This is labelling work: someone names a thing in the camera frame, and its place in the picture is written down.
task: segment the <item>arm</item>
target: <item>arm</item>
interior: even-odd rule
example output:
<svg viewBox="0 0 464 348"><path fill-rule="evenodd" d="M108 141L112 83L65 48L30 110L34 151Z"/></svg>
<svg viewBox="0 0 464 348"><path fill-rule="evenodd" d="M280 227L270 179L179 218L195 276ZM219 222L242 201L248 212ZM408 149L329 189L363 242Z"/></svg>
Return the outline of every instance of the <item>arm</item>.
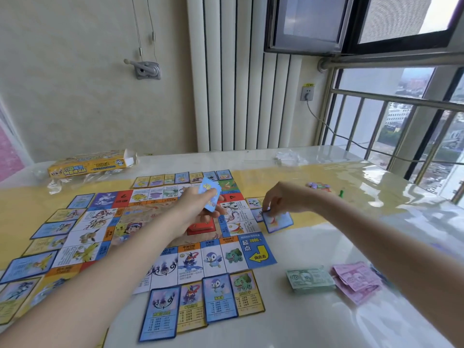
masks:
<svg viewBox="0 0 464 348"><path fill-rule="evenodd" d="M134 288L164 248L181 236L215 189L188 188L175 206L157 216L106 257L58 288L0 335L0 347L89 347L98 343Z"/></svg>
<svg viewBox="0 0 464 348"><path fill-rule="evenodd" d="M364 215L332 193L279 182L264 199L270 214L314 211L338 228L452 344L464 347L464 266Z"/></svg>

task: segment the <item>white radiator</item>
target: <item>white radiator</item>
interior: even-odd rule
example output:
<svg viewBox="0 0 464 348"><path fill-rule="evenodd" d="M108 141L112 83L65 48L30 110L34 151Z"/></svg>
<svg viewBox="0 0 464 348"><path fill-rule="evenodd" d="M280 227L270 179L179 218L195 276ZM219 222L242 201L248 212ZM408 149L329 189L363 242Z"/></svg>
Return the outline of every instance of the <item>white radiator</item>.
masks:
<svg viewBox="0 0 464 348"><path fill-rule="evenodd" d="M264 53L267 0L187 0L198 151L287 147L300 55Z"/></svg>

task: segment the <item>forearm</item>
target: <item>forearm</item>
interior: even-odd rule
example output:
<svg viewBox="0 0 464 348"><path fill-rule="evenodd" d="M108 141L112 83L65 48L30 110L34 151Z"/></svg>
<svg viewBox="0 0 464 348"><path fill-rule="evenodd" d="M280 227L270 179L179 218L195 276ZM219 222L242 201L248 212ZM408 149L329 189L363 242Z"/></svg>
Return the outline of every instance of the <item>forearm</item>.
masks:
<svg viewBox="0 0 464 348"><path fill-rule="evenodd" d="M464 266L429 245L322 196L316 212L344 233L456 347L464 347Z"/></svg>
<svg viewBox="0 0 464 348"><path fill-rule="evenodd" d="M95 347L181 226L168 210L68 281L0 335L2 347Z"/></svg>

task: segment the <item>hand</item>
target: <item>hand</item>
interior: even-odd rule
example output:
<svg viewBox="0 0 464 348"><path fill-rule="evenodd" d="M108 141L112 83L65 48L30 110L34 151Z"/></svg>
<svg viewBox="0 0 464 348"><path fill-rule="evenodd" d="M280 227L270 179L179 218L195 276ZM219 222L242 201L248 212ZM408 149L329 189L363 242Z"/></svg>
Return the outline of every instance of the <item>hand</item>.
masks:
<svg viewBox="0 0 464 348"><path fill-rule="evenodd" d="M208 200L211 200L216 193L216 189L212 188L205 193L198 193L198 187L189 187L184 190L182 196L176 202L173 210L178 212L179 221L182 226L179 228L181 234L177 234L176 237L181 236L185 230L193 223L207 223L213 218L218 218L220 215L225 215L227 212L219 205L224 201L222 195L219 195L217 200L216 210L211 212L206 210L204 207Z"/></svg>
<svg viewBox="0 0 464 348"><path fill-rule="evenodd" d="M266 193L263 211L269 209L270 216L286 212L304 212L313 210L313 206L322 201L323 194L312 188L296 185L291 182L278 182Z"/></svg>

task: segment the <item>stack of banknotes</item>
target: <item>stack of banknotes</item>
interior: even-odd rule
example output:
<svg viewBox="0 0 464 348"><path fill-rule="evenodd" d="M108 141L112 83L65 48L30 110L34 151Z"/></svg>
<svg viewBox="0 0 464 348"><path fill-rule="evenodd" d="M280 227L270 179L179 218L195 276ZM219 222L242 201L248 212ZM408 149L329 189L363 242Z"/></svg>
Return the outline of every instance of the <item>stack of banknotes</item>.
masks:
<svg viewBox="0 0 464 348"><path fill-rule="evenodd" d="M339 289L356 305L360 305L381 289L381 279L362 261L334 265L332 277Z"/></svg>
<svg viewBox="0 0 464 348"><path fill-rule="evenodd" d="M323 266L310 269L287 270L287 277L297 294L334 290L335 282Z"/></svg>

